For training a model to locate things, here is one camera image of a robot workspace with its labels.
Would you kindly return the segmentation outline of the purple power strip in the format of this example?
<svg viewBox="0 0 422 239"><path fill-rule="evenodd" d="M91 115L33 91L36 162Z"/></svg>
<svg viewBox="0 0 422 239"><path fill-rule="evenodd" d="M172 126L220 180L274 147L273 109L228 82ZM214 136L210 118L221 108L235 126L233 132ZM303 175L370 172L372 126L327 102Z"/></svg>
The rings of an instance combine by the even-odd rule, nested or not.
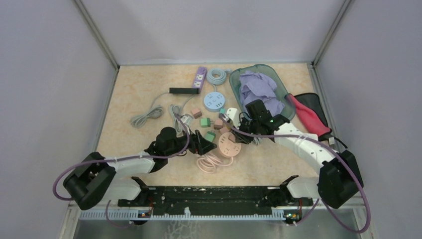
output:
<svg viewBox="0 0 422 239"><path fill-rule="evenodd" d="M198 88L200 91L202 90L204 81L206 80L207 71L208 71L207 67L203 67L203 66L200 66L197 69L196 75L192 84L193 88Z"/></svg>

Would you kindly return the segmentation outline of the black power strip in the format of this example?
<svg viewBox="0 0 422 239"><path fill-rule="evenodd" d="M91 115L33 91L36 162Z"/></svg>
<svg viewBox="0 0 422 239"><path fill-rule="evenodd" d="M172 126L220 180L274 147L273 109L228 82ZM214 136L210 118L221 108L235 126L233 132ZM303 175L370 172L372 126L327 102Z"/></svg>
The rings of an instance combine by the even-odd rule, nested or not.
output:
<svg viewBox="0 0 422 239"><path fill-rule="evenodd" d="M199 95L199 88L169 88L170 94L175 95Z"/></svg>

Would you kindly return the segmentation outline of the red and black bag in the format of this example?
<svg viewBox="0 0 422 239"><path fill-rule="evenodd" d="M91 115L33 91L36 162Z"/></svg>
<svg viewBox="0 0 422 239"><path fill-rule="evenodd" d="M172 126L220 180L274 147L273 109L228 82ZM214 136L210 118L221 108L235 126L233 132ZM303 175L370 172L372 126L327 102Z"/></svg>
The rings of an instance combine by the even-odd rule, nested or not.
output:
<svg viewBox="0 0 422 239"><path fill-rule="evenodd" d="M317 135L318 141L327 141L329 145L334 145L338 142L345 149L348 148L343 141L333 134L333 130L328 126L318 94L302 93L295 96L287 94L285 99L292 105L305 129L309 133Z"/></svg>

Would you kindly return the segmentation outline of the pink round power socket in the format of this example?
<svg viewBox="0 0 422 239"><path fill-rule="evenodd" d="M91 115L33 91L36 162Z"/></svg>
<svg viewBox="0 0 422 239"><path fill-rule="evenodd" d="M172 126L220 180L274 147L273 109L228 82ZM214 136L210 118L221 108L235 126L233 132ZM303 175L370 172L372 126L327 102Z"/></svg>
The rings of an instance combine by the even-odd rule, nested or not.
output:
<svg viewBox="0 0 422 239"><path fill-rule="evenodd" d="M229 134L230 132L226 132L222 134L217 140L217 149L219 150L219 153L226 158L237 156L240 153L242 147L241 143L231 142L228 139Z"/></svg>

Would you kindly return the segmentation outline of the teal plastic basin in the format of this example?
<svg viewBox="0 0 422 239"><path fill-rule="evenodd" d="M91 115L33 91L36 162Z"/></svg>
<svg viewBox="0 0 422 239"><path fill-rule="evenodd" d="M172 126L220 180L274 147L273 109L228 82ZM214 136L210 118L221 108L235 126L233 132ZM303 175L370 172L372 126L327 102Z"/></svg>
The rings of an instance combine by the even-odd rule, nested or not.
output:
<svg viewBox="0 0 422 239"><path fill-rule="evenodd" d="M239 68L230 74L229 83L241 111L247 111L248 103L261 100L272 116L294 118L296 112L287 99L288 91L272 67L256 64Z"/></svg>

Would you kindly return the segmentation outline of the blue round power socket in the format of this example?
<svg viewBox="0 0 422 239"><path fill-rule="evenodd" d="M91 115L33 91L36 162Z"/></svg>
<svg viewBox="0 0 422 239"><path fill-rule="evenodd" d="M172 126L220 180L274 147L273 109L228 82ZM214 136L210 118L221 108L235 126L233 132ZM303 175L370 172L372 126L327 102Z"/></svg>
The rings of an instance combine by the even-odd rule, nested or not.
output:
<svg viewBox="0 0 422 239"><path fill-rule="evenodd" d="M225 96L220 92L210 92L203 99L204 106L209 112L219 112L224 108Z"/></svg>

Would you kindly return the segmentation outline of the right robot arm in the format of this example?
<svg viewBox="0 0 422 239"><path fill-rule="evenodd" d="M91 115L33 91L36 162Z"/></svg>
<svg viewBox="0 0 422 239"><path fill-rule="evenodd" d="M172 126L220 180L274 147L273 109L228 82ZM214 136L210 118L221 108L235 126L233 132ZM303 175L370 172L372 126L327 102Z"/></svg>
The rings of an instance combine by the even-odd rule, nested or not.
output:
<svg viewBox="0 0 422 239"><path fill-rule="evenodd" d="M318 141L315 134L302 133L281 115L271 115L261 100L246 106L246 112L228 113L236 142L250 144L263 136L290 149L304 160L316 177L289 177L280 185L280 198L293 205L299 198L321 199L338 209L350 198L363 191L363 180L355 156L348 150L337 152Z"/></svg>

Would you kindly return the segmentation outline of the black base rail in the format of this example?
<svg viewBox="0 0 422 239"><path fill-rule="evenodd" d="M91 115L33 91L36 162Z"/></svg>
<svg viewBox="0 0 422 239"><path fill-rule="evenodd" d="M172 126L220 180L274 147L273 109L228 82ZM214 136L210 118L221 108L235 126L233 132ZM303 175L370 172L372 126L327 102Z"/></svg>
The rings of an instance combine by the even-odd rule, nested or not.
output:
<svg viewBox="0 0 422 239"><path fill-rule="evenodd" d="M311 198L289 198L278 186L154 186L120 207L147 207L154 216L267 216L276 207L311 206Z"/></svg>

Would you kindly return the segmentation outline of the lavender cloth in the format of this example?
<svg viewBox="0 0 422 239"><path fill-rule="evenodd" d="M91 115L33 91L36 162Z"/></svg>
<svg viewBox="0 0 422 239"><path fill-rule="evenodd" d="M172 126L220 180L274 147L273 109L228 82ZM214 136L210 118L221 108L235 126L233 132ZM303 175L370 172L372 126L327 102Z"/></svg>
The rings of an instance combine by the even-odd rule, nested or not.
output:
<svg viewBox="0 0 422 239"><path fill-rule="evenodd" d="M277 99L277 84L272 78L262 73L246 71L240 75L239 80L239 98L244 109L250 102L261 100L272 116L282 112L285 104Z"/></svg>

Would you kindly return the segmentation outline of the green plug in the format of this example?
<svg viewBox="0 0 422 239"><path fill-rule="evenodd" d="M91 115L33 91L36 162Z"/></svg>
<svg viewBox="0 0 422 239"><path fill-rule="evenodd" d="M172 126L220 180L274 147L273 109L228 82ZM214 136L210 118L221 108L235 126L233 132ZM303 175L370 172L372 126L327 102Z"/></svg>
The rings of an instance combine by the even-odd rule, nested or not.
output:
<svg viewBox="0 0 422 239"><path fill-rule="evenodd" d="M210 142L214 142L216 134L213 131L207 131L204 138Z"/></svg>
<svg viewBox="0 0 422 239"><path fill-rule="evenodd" d="M210 118L201 118L200 119L200 127L202 127L202 128L211 127L212 124L213 124L213 121Z"/></svg>

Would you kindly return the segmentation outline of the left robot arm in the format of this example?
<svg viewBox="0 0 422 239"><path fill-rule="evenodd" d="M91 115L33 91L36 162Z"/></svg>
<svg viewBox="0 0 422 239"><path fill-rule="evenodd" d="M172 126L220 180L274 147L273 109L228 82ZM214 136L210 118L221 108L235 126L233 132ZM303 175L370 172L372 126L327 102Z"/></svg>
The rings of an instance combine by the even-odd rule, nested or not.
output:
<svg viewBox="0 0 422 239"><path fill-rule="evenodd" d="M139 154L112 159L99 152L90 153L70 169L63 187L81 210L113 200L132 201L143 206L149 200L149 192L138 174L156 172L166 166L170 158L184 152L204 155L216 148L217 145L205 139L198 130L177 136L174 128L165 127Z"/></svg>

